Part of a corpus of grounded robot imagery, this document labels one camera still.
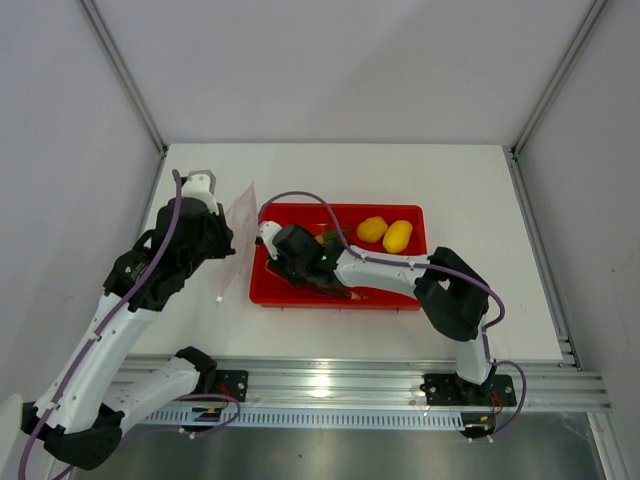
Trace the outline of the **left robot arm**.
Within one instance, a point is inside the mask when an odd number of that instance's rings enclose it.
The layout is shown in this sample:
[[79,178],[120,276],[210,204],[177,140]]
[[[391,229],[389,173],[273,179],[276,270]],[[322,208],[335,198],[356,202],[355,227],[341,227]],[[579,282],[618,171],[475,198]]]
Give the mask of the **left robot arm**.
[[181,194],[159,210],[155,227],[115,260],[65,369],[38,400],[23,405],[21,429],[29,438],[19,478],[26,476],[37,440],[69,467],[91,470],[134,425],[173,400],[233,402],[217,379],[216,361],[195,347],[179,350],[143,381],[110,387],[132,346],[197,268],[234,254],[232,238],[223,208],[210,194]]

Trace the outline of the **purple sweet potato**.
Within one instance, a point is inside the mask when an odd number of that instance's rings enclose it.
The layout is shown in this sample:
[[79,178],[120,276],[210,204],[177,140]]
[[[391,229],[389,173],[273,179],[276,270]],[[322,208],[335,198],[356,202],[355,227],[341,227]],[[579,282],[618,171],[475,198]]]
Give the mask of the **purple sweet potato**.
[[354,301],[364,299],[364,297],[360,294],[356,293],[355,291],[348,290],[345,287],[319,287],[314,283],[304,279],[303,277],[297,276],[295,273],[290,273],[286,269],[271,265],[270,263],[267,263],[265,268],[269,273],[283,279],[288,283],[289,286],[293,288],[305,289],[309,292],[313,292],[314,294],[321,295],[323,297],[333,297]]

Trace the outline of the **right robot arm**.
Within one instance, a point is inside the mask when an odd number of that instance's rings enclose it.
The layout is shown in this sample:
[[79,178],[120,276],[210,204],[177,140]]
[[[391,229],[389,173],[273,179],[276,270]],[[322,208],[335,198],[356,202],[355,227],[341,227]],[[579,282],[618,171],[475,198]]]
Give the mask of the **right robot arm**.
[[496,368],[486,336],[488,284],[454,251],[400,256],[349,246],[343,235],[319,242],[300,225],[265,221],[256,241],[266,247],[268,269],[293,287],[351,298],[355,288],[371,288],[416,300],[433,328],[456,348],[456,371],[449,392],[424,382],[445,402],[477,405],[489,399]]

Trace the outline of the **clear pink-dotted zip bag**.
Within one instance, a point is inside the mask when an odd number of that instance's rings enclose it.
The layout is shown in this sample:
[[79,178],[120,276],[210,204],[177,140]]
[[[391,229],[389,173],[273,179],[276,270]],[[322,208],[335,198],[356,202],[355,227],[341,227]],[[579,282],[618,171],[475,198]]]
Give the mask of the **clear pink-dotted zip bag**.
[[215,303],[223,301],[227,290],[248,265],[254,248],[258,226],[258,206],[254,183],[232,203],[228,215],[228,225],[233,232],[231,247],[235,253],[225,258],[221,265],[220,280],[216,287]]

